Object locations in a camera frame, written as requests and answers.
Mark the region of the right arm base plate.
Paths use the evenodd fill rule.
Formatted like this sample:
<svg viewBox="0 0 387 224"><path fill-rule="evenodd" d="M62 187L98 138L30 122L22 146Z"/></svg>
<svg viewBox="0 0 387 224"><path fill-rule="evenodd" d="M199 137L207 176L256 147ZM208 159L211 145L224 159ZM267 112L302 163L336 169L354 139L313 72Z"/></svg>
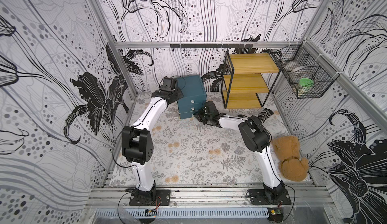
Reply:
<svg viewBox="0 0 387 224"><path fill-rule="evenodd" d="M283 182L277 187L270 188L263 184L263 189L249 189L247 197L252 205L291 205L289 193Z"/></svg>

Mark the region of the teal drawer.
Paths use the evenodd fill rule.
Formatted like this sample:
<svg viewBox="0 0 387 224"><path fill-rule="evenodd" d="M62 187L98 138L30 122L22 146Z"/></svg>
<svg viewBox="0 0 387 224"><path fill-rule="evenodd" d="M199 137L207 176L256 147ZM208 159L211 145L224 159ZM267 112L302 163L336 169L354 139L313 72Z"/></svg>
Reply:
<svg viewBox="0 0 387 224"><path fill-rule="evenodd" d="M180 114L183 113L191 113L191 112L197 112L203 107L204 103L188 103L188 104L181 104L178 103L178 110Z"/></svg>
<svg viewBox="0 0 387 224"><path fill-rule="evenodd" d="M190 96L184 96L183 98L179 99L177 102L181 104L188 104L188 103L203 103L207 100L206 94L201 95L190 95Z"/></svg>
<svg viewBox="0 0 387 224"><path fill-rule="evenodd" d="M180 119L187 119L187 118L193 118L195 116L195 113L197 113L199 110L190 111L190 112L183 112L179 113Z"/></svg>

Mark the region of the teal drawer cabinet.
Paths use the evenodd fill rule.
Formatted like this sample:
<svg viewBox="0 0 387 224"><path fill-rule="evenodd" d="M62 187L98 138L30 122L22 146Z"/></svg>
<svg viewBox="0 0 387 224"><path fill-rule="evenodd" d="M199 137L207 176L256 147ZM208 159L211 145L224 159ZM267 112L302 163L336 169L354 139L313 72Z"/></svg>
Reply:
<svg viewBox="0 0 387 224"><path fill-rule="evenodd" d="M177 77L177 83L183 93L183 98L177 101L179 117L180 119L192 118L207 100L202 79L199 75Z"/></svg>

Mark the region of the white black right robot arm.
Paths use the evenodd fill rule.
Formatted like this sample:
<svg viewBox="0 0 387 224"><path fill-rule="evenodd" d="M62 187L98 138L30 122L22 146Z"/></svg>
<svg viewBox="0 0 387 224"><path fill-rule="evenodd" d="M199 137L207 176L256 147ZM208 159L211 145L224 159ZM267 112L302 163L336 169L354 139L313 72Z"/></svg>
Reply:
<svg viewBox="0 0 387 224"><path fill-rule="evenodd" d="M279 178L274 168L270 151L272 135L263 126L264 122L273 115L270 109L263 109L258 116L236 117L220 113L212 101L207 101L204 106L194 114L194 117L204 125L218 128L227 128L238 131L245 146L259 155L258 161L263 174L263 186L267 193L277 197L284 193L285 185Z"/></svg>

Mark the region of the teal bottom drawer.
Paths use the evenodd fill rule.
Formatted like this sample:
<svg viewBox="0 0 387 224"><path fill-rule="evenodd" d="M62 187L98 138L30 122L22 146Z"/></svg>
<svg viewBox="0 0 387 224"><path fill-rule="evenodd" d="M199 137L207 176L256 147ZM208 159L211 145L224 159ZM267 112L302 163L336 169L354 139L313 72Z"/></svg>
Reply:
<svg viewBox="0 0 387 224"><path fill-rule="evenodd" d="M199 110L190 111L190 112L183 112L179 113L180 119L187 119L187 118L193 118L195 116L195 113L197 113Z"/></svg>

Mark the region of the teal top drawer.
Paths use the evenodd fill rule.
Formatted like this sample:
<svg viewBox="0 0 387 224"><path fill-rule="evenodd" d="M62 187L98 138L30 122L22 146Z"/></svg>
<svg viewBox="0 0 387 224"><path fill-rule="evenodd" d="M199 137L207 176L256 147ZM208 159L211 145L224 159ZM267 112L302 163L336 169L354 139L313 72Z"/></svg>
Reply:
<svg viewBox="0 0 387 224"><path fill-rule="evenodd" d="M184 96L183 98L179 99L177 102L181 104L188 104L188 103L203 103L207 100L206 94L201 95L190 95L190 96Z"/></svg>

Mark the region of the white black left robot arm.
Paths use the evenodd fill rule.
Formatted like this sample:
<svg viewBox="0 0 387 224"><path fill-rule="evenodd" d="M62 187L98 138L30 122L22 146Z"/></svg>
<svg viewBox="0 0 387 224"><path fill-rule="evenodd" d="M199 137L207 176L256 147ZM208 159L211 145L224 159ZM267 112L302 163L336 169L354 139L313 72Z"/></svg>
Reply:
<svg viewBox="0 0 387 224"><path fill-rule="evenodd" d="M135 169L137 192L147 198L153 199L156 192L155 179L148 165L154 151L151 130L168 106L181 98L183 93L177 80L164 77L142 115L122 131L122 156Z"/></svg>

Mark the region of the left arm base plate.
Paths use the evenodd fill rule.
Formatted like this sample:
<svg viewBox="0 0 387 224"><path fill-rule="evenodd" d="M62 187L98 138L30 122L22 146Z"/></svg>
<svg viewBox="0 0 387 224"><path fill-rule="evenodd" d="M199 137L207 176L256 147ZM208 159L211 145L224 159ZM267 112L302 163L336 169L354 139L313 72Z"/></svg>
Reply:
<svg viewBox="0 0 387 224"><path fill-rule="evenodd" d="M171 191L169 189L152 189L150 191L134 190L130 206L169 206Z"/></svg>

